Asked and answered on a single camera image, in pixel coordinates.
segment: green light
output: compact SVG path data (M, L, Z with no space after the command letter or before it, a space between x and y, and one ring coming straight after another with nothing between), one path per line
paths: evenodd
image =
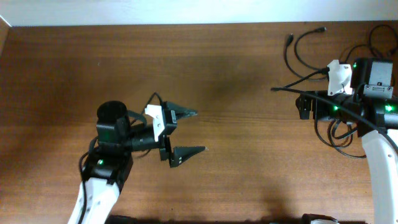
M392 111L393 107L390 105L386 105L386 111L390 112Z

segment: white wall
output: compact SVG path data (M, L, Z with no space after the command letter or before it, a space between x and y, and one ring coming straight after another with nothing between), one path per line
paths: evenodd
M398 0L0 0L12 26L397 20Z

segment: green led indicator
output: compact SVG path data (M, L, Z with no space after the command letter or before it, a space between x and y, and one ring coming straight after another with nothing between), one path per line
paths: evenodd
M390 112L392 111L393 107L390 105L386 105L386 111Z

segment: wooden tabletop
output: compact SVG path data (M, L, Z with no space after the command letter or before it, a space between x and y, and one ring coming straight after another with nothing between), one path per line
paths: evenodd
M372 223L366 160L322 144L313 121L299 119L298 95L270 88L297 79L282 58L287 34L326 26L326 33L298 47L304 60L324 67L365 42L376 24L10 29L0 58L0 223L66 223L78 195L78 160L96 136L97 108L120 100L140 111L154 91L198 110L197 117L178 122L172 146L209 151L176 169L156 150L135 159L112 214L244 221L317 213ZM388 24L398 28L398 22ZM394 40L380 30L374 43L386 50ZM368 56L358 49L351 59ZM298 72L312 72L293 49L288 57ZM326 90L327 82L297 88ZM325 134L326 124L320 129ZM360 140L347 152L362 154Z

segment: wooden table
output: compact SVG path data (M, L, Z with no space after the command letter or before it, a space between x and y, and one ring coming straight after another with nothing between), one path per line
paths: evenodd
M157 151L136 159L112 214L243 221L318 213L372 223L366 160L323 145L313 121L299 120L298 95L270 88L297 79L282 58L286 34L326 26L299 45L303 59L324 67L365 42L376 24L10 29L0 59L0 223L66 223L80 183L78 159L96 136L96 109L120 100L140 111L154 91L199 112L179 122L172 145L210 150L176 169ZM394 44L385 30L375 35L381 49ZM352 58L362 56L369 53L359 49ZM300 73L311 72L292 49L288 57ZM325 90L327 82L297 88ZM360 140L347 152L363 153Z

